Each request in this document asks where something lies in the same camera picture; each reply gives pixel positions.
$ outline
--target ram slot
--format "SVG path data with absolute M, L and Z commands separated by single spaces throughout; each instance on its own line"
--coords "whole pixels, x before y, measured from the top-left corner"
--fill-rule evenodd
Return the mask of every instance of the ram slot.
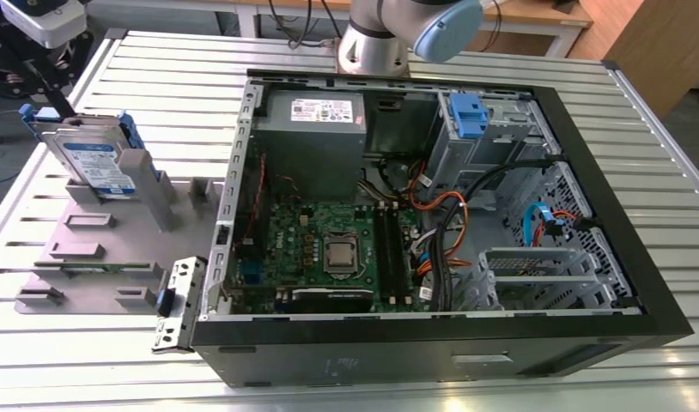
M 387 247 L 386 221 L 387 210 L 381 207 L 375 208 L 373 216 L 374 236 L 375 236 L 375 253 L 378 258 L 378 280 L 381 299 L 385 302 L 395 303 L 395 281 L 391 273 L 390 248 Z
M 406 273 L 406 262 L 403 260 L 403 231 L 398 220 L 398 210 L 395 209 L 386 212 L 386 237 L 386 248 L 395 285 L 395 302 L 398 304 L 410 304 L 409 274 Z

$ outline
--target white robotic arm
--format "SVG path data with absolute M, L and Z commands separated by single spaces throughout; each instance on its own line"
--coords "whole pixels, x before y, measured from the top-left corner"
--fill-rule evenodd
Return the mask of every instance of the white robotic arm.
M 483 20 L 479 0 L 355 0 L 338 60 L 353 74 L 402 76 L 409 47 L 441 63 L 465 50 Z
M 47 49 L 55 49 L 87 30 L 86 6 L 79 0 L 0 0 L 4 18 Z

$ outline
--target green circuit board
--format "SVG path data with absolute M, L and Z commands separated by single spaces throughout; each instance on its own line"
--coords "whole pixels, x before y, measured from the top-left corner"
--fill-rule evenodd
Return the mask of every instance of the green circuit board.
M 411 242 L 419 217 L 414 210 L 401 210 L 405 245 Z M 326 243 L 346 240 L 357 246 L 357 270 L 343 274 L 326 271 Z M 253 313 L 274 313 L 277 287 L 362 288 L 375 294 L 374 312 L 421 312 L 426 305 L 414 296 L 411 261 L 406 259 L 409 299 L 411 303 L 383 301 L 379 294 L 374 207 L 341 203 L 277 203 L 271 210 L 267 255 L 259 284 L 246 286 Z

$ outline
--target slotted metal table surface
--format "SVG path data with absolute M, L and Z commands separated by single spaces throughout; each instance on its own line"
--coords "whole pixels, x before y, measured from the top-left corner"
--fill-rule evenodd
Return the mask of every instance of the slotted metal table surface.
M 251 67 L 331 72 L 333 52 L 131 32 L 106 40 L 70 98 L 80 112 L 129 110 L 173 179 L 222 178 Z M 153 316 L 14 310 L 68 201 L 66 172 L 39 145 L 0 208 L 0 408 L 699 410 L 699 174 L 622 74 L 597 62 L 474 53 L 413 60 L 411 73 L 558 89 L 695 335 L 562 379 L 233 390 L 195 354 L 151 354 Z

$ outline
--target power supply label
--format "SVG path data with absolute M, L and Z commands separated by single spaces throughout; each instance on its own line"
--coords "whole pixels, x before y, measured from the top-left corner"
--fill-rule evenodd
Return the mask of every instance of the power supply label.
M 291 121 L 353 123 L 353 101 L 297 99 L 291 102 Z
M 118 153 L 109 144 L 64 143 L 75 168 L 86 175 L 87 183 L 106 197 L 135 193 L 135 184 L 118 168 Z

